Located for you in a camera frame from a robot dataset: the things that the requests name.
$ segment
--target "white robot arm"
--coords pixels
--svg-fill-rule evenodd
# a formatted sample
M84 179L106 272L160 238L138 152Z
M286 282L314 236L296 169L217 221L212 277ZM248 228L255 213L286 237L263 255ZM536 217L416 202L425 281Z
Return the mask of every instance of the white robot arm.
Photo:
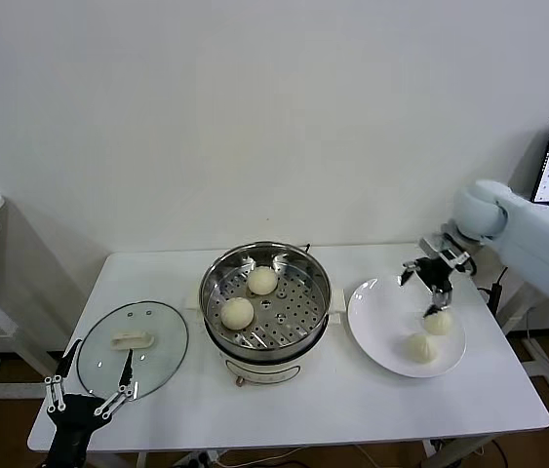
M504 265L549 297L549 207L499 182L478 180L457 193L453 222L460 234L489 246Z

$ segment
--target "metal rim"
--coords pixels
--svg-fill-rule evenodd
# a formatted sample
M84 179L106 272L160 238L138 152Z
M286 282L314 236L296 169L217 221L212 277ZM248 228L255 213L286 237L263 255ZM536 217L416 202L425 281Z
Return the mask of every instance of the metal rim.
M105 320L107 317L109 317L114 312L118 312L119 310L124 309L125 307L129 307L129 306L132 306L132 305L138 305L138 304L160 304L160 305L165 305L166 307L169 307L170 309L174 310L178 314L178 316L180 317L181 321L183 322L183 326L185 327L185 349L183 350L183 355L178 360L178 364L176 365L175 370L168 375L168 378L166 378L155 390L147 393L146 395L144 395L142 397L138 397L137 399L141 400L142 398L146 398L148 395L152 395L157 390L159 390L161 387L166 385L168 383L168 381L176 374L176 371L178 371L178 369L183 364L183 360L185 359L185 355L187 354L187 348L189 347L189 328L187 327L187 322L185 322L185 319L183 318L181 313L178 312L172 305L167 304L165 302L161 302L159 300L138 300L136 302L130 302L128 304L121 305L120 307L115 308L114 310L112 310L111 312L109 312L108 314L103 316L98 322L96 322L94 324L94 326L91 329L88 330L88 332L86 333L86 336L83 338L83 341L81 342L81 345L79 346L79 349L77 350L77 365L75 366L76 369L77 369L77 378L79 379L79 383L81 383L81 386L89 394L95 395L94 391L91 392L88 389L88 387L83 383L83 379L81 378L81 373L79 372L79 355L81 354L81 350L83 349L84 345L86 344L86 341L88 340L88 336L90 336L90 334L92 333L92 330L94 330L96 327L98 327L98 325L101 324L103 320Z

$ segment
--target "floor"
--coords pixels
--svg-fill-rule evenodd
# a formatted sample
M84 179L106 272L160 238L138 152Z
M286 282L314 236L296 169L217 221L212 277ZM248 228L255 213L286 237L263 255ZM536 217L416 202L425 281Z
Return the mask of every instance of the floor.
M549 337L539 338L539 342L549 355ZM511 339L511 344L519 358L528 358L518 339ZM17 358L6 359L0 367L1 382L38 381L39 375ZM549 387L544 380L536 378L534 385L549 409ZM0 468L35 468L44 459L41 453L34 453L26 446L26 439L35 415L40 408L39 400L0 401ZM512 434L496 439L504 450L509 466L549 467L549 428L530 433ZM380 467L413 467L424 457L419 442L400 444L374 444L363 448ZM285 450L244 450L227 453L222 461L225 464L244 463L265 456L272 456ZM135 466L136 456L125 454L125 458ZM180 459L183 453L153 453L149 455L147 467L169 467ZM358 467L372 468L365 456L353 446L306 448L294 453L284 460L299 460L311 468ZM288 463L285 467L300 465ZM502 467L504 463L498 448L494 444L484 447L484 454L470 455L462 462L464 468Z

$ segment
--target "steamed bun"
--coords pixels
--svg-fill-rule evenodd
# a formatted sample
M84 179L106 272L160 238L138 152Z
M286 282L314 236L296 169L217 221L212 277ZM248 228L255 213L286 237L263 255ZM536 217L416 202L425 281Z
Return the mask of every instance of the steamed bun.
M253 305L243 297L233 297L226 301L221 311L222 324L230 330L241 330L253 321Z
M269 266L258 266L248 275L248 288L257 295L272 293L278 285L278 275Z
M437 348L430 336L416 333L407 338L407 352L409 358L421 364L428 364L437 358Z
M447 310L440 310L423 319L423 327L432 334L448 334L451 329L452 317Z

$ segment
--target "power strip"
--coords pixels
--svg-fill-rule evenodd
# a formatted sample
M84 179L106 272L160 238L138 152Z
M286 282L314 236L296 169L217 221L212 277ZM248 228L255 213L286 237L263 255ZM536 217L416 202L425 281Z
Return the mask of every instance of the power strip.
M211 468L214 463L226 452L226 450L201 450L191 451L181 460L177 461L173 467L175 468Z

